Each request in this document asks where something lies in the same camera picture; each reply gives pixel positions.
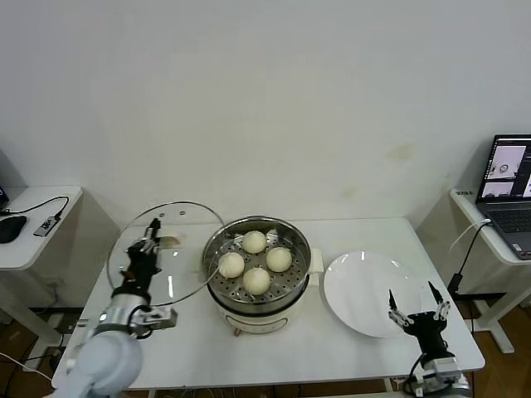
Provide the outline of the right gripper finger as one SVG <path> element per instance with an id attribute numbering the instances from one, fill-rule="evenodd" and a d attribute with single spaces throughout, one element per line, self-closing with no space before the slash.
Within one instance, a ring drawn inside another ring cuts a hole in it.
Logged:
<path id="1" fill-rule="evenodd" d="M 410 319 L 407 315 L 402 313 L 397 308 L 396 300 L 393 296 L 392 291 L 389 289 L 389 311 L 388 311 L 388 317 L 400 328 L 404 328 L 410 325 Z"/>
<path id="2" fill-rule="evenodd" d="M 437 304 L 433 319 L 436 321 L 446 321 L 447 314 L 451 307 L 450 301 L 443 298 L 441 292 L 432 284 L 431 281 L 428 282 L 428 286 L 430 287 L 431 293 Z"/>

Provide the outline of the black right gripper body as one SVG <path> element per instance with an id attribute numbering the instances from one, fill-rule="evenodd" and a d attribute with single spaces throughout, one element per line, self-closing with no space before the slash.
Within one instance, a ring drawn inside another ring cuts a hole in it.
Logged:
<path id="1" fill-rule="evenodd" d="M 421 360 L 432 361 L 447 357 L 447 345 L 441 333 L 446 329 L 446 319 L 435 319 L 435 312 L 413 313 L 412 320 L 405 326 L 405 333 L 417 339 L 421 349 Z"/>

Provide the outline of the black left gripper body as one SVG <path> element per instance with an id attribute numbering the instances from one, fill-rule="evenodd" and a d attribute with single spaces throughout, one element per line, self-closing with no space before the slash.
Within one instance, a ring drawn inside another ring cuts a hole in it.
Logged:
<path id="1" fill-rule="evenodd" d="M 152 278 L 160 272 L 158 247 L 154 243 L 134 243 L 126 253 L 129 266 L 120 272 L 123 276 L 121 288 L 148 291 Z"/>

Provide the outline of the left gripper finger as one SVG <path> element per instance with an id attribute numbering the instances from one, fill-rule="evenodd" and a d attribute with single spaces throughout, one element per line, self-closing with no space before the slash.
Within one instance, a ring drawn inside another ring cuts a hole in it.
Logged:
<path id="1" fill-rule="evenodd" d="M 152 226 L 148 226 L 141 238 L 134 241 L 126 250 L 127 254 L 147 253 L 151 251 L 154 246 L 153 235 L 155 229 Z"/>
<path id="2" fill-rule="evenodd" d="M 155 274 L 158 274 L 161 272 L 161 267 L 158 265 L 158 252 L 159 252 L 159 246 L 161 238 L 159 237 L 159 232 L 161 229 L 161 221 L 155 217 L 151 223 L 151 227 L 153 228 L 153 231 L 151 233 L 151 239 L 153 241 L 153 248 L 152 248 L 152 257 L 153 257 L 153 272 Z"/>

